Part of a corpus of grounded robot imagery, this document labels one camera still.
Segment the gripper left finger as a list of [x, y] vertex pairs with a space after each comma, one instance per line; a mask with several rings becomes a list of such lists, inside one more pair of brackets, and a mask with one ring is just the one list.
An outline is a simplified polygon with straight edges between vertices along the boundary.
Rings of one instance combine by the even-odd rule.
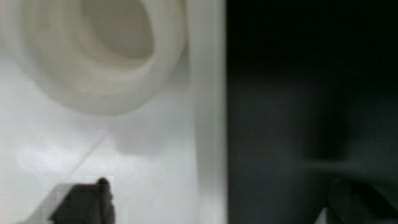
[[116, 224], [111, 181], [77, 184], [49, 217], [52, 224]]

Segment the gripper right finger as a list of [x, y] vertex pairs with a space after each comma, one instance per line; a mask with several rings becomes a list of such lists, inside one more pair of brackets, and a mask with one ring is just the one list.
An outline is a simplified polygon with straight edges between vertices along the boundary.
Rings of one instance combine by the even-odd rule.
[[369, 183], [344, 179], [333, 182], [326, 224], [398, 224], [398, 208]]

